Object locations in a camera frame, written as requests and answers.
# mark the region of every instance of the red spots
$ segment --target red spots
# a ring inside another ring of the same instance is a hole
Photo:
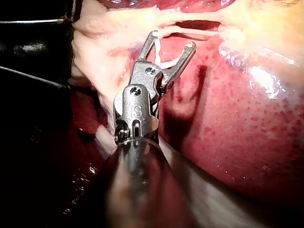
[[[258,117],[251,117],[250,120],[251,121],[258,121]]]
[[[302,125],[301,120],[296,120],[296,125],[301,126]]]
[[[296,105],[294,106],[294,109],[295,109],[296,111],[303,111],[303,112],[304,112],[304,104],[296,104]]]
[[[281,129],[282,132],[285,132],[287,130],[287,127],[286,126],[281,126],[280,129]]]
[[[211,128],[210,127],[205,127],[205,129],[204,129],[204,134],[207,134],[208,132],[210,132],[211,131]]]
[[[272,132],[276,133],[278,131],[278,127],[277,126],[274,126],[270,129]]]
[[[282,103],[283,103],[283,108],[288,108],[290,106],[287,98],[283,98]]]
[[[302,120],[304,120],[304,113],[298,115]]]
[[[299,98],[300,98],[300,100],[304,100],[304,93],[301,93],[301,94],[299,95]]]

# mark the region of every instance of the screw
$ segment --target screw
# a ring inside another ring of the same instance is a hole
[[[141,89],[138,88],[138,87],[133,87],[131,90],[130,90],[130,94],[133,95],[133,96],[138,96],[142,93]]]
[[[146,68],[146,74],[147,74],[147,75],[154,75],[155,72],[156,72],[156,69],[153,68],[153,67],[148,67],[148,68]]]

